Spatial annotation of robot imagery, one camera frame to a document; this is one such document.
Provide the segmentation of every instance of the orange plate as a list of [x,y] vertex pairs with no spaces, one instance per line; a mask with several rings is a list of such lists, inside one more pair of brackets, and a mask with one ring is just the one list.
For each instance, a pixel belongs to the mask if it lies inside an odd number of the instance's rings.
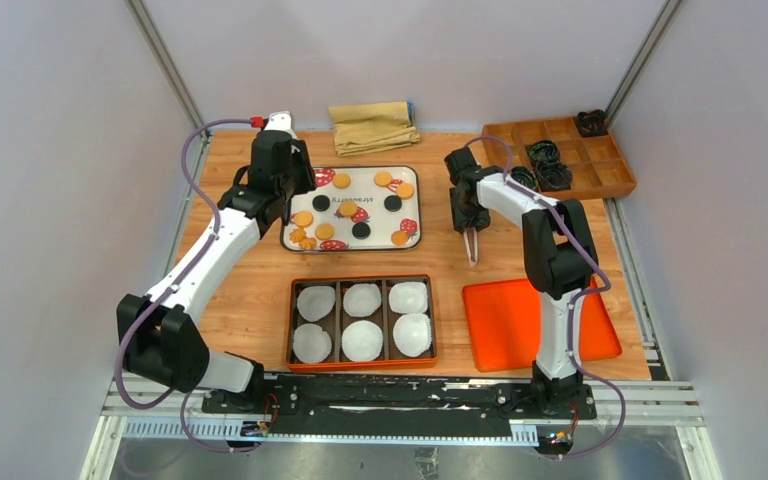
[[[475,368],[493,372],[531,366],[540,348],[540,295],[531,282],[522,279],[468,285],[463,289],[463,300]],[[622,353],[601,295],[584,298],[579,348],[584,361]]]

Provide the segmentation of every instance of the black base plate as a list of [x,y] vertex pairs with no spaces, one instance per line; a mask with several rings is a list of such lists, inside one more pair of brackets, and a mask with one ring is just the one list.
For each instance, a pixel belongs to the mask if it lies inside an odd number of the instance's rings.
[[509,419],[572,420],[569,402],[582,420],[596,418],[590,387],[564,405],[540,410],[529,383],[469,384],[469,378],[389,375],[268,375],[264,400],[243,412],[219,390],[205,395],[205,413],[264,413],[278,416],[270,431],[297,435],[507,437]]

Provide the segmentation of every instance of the white wall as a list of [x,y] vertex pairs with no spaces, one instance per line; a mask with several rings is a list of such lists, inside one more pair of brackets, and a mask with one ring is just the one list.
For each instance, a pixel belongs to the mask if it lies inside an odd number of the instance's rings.
[[768,3],[685,3],[615,124],[622,207],[724,477],[768,478]]
[[76,478],[187,133],[121,1],[0,1],[0,478]]
[[205,118],[413,100],[424,129],[604,108],[663,0],[146,0]]

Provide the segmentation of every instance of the white tray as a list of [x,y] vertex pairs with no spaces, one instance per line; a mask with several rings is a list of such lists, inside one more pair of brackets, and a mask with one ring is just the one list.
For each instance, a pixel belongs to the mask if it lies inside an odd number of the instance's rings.
[[[415,247],[421,238],[421,225],[419,218],[419,183],[417,181],[416,171],[408,166],[370,166],[370,167],[317,167],[316,172],[317,185],[313,192],[293,197],[290,208],[290,218],[293,215],[308,211],[313,214],[313,223],[304,228],[308,238],[316,239],[316,247],[313,249],[303,249],[298,243],[290,240],[290,234],[299,228],[292,221],[281,229],[281,245],[292,252],[305,253],[327,253],[327,252],[345,252],[358,250],[407,250]],[[351,178],[351,185],[347,188],[337,188],[329,181],[331,174],[345,173]],[[414,187],[413,197],[402,200],[402,207],[397,212],[390,212],[384,208],[384,199],[395,195],[396,184],[388,187],[379,187],[375,184],[375,174],[381,171],[389,172],[394,181],[399,180],[409,183]],[[319,195],[325,195],[330,200],[328,210],[317,212],[313,208],[313,199]],[[362,208],[368,214],[368,218],[363,220],[371,230],[369,237],[357,239],[352,234],[352,227],[355,220],[347,217],[337,216],[337,208],[345,200],[354,201],[358,207]],[[334,236],[329,241],[322,241],[316,238],[316,227],[322,223],[329,223],[334,227]],[[392,241],[392,235],[407,225],[408,240],[404,245],[395,245]]]

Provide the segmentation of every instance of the orange tray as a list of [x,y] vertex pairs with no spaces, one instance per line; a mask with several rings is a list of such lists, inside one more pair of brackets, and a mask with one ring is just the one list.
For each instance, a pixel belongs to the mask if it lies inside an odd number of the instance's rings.
[[[428,309],[425,314],[431,319],[431,348],[418,357],[407,357],[399,352],[393,339],[393,327],[401,316],[390,311],[389,295],[394,285],[403,282],[422,282],[428,287]],[[343,311],[343,295],[346,290],[357,283],[372,283],[381,289],[381,307],[366,318],[355,318]],[[329,286],[337,291],[337,302],[325,318],[316,322],[331,337],[331,353],[321,363],[302,363],[293,353],[293,332],[296,327],[307,323],[296,308],[299,293],[310,286]],[[431,296],[431,278],[428,275],[390,275],[376,277],[352,278],[299,278],[290,285],[290,328],[287,332],[285,345],[285,362],[287,368],[295,373],[339,372],[346,370],[376,369],[407,367],[433,367],[437,364],[437,327],[434,325],[433,302]],[[381,327],[384,333],[384,346],[377,359],[371,362],[352,362],[343,353],[341,338],[343,330],[358,320],[369,320]]]
[[[481,372],[531,367],[540,348],[540,295],[526,279],[467,285],[466,321],[475,368]],[[581,359],[604,360],[622,353],[601,295],[584,298]]]

